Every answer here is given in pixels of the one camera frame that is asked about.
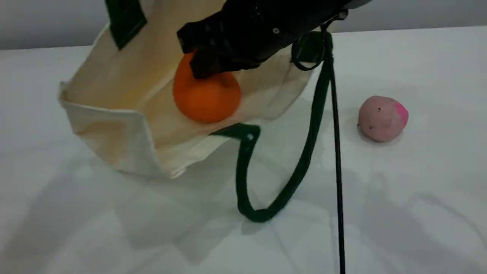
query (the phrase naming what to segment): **black wire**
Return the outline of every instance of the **black wire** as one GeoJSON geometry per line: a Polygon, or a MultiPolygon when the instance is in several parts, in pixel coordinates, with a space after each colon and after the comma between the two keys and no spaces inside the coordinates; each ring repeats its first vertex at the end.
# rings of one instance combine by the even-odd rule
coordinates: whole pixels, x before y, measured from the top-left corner
{"type": "Polygon", "coordinates": [[[337,84],[335,70],[330,56],[323,65],[328,65],[330,70],[330,82],[333,108],[333,130],[335,133],[335,172],[337,174],[337,212],[338,212],[338,250],[340,258],[340,273],[345,274],[345,233],[343,228],[343,188],[341,182],[341,151],[340,151],[340,125],[338,120],[337,84]]]}
{"type": "Polygon", "coordinates": [[[300,39],[293,43],[292,46],[292,62],[296,65],[297,68],[303,71],[312,70],[318,65],[323,62],[323,66],[328,66],[328,70],[330,71],[330,83],[331,83],[331,93],[332,93],[332,108],[333,108],[333,129],[334,129],[334,139],[335,139],[335,172],[337,174],[337,214],[338,214],[338,256],[340,259],[340,274],[345,274],[345,233],[344,233],[344,224],[343,224],[343,187],[342,187],[342,180],[341,180],[341,151],[340,151],[340,126],[339,126],[339,119],[338,119],[338,102],[337,102],[337,84],[335,81],[335,70],[333,68],[333,58],[332,58],[332,49],[328,43],[326,30],[330,26],[330,24],[335,20],[343,20],[346,18],[348,11],[345,11],[345,14],[338,14],[325,24],[323,24],[321,28],[321,32],[323,33],[323,50],[320,54],[319,61],[312,67],[308,68],[301,64],[298,61],[298,48],[300,46],[300,39]]]}

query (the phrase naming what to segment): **pink clay ball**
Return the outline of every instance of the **pink clay ball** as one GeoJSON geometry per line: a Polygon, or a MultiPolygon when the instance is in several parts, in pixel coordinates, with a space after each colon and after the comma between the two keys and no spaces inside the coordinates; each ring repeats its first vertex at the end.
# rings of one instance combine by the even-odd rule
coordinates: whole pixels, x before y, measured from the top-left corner
{"type": "Polygon", "coordinates": [[[408,111],[398,101],[388,97],[372,96],[360,108],[358,125],[370,139],[388,142],[401,134],[408,118],[408,111]]]}

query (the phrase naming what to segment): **orange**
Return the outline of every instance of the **orange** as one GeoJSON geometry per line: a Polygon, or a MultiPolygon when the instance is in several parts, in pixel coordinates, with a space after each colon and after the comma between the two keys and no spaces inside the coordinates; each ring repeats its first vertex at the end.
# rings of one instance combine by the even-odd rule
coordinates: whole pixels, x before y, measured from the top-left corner
{"type": "Polygon", "coordinates": [[[195,79],[189,62],[194,53],[185,54],[174,77],[173,96],[179,111],[200,123],[215,123],[231,116],[242,93],[231,72],[195,79]]]}

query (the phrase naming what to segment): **green bag handle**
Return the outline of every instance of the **green bag handle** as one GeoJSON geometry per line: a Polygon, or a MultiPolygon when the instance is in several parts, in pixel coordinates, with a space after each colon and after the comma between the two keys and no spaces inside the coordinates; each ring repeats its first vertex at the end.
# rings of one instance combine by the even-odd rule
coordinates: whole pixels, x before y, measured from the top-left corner
{"type": "MultiPolygon", "coordinates": [[[[326,33],[327,41],[332,43],[331,35],[326,33]]],[[[321,54],[323,50],[323,39],[320,32],[312,32],[307,41],[302,45],[303,54],[298,56],[299,61],[312,61],[316,59],[316,55],[321,54]]],[[[325,58],[333,60],[331,52],[325,53],[325,58]]],[[[318,132],[321,125],[321,118],[326,102],[326,95],[330,82],[329,67],[324,65],[321,69],[318,82],[315,87],[315,94],[311,106],[311,117],[309,124],[308,137],[304,145],[301,157],[296,168],[294,169],[291,178],[278,194],[276,199],[265,209],[254,209],[250,203],[247,190],[247,171],[254,151],[255,145],[261,133],[261,129],[256,125],[234,124],[224,129],[214,132],[212,135],[225,136],[240,140],[239,155],[237,159],[237,171],[235,177],[237,203],[238,209],[242,215],[247,217],[252,222],[266,222],[276,216],[289,202],[291,196],[294,194],[298,186],[301,184],[306,175],[315,144],[318,138],[318,132]]]]}
{"type": "Polygon", "coordinates": [[[105,0],[110,18],[110,32],[122,50],[147,24],[139,0],[105,0]]]}

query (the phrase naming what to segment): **canvas tote bag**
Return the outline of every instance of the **canvas tote bag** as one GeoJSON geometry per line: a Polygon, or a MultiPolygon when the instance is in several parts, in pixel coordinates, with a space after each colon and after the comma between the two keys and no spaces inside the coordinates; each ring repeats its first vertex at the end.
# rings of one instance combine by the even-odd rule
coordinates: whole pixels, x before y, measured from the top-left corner
{"type": "MultiPolygon", "coordinates": [[[[234,73],[242,100],[231,117],[213,124],[197,123],[181,114],[172,98],[174,74],[183,56],[176,32],[186,22],[217,12],[225,1],[105,2],[110,24],[72,79],[60,87],[59,101],[73,132],[115,169],[152,178],[178,177],[229,138],[239,139],[239,210],[253,221],[272,218],[288,202],[309,166],[328,88],[327,70],[322,70],[318,80],[310,132],[295,172],[268,209],[254,210],[248,201],[246,176],[260,134],[258,124],[282,115],[303,92],[312,71],[302,71],[290,61],[291,46],[282,49],[259,68],[234,73]]],[[[331,36],[326,35],[331,43],[331,36]]],[[[323,52],[322,33],[312,33],[305,41],[298,59],[316,61],[323,52]]],[[[331,58],[330,52],[325,55],[331,58]]]]}

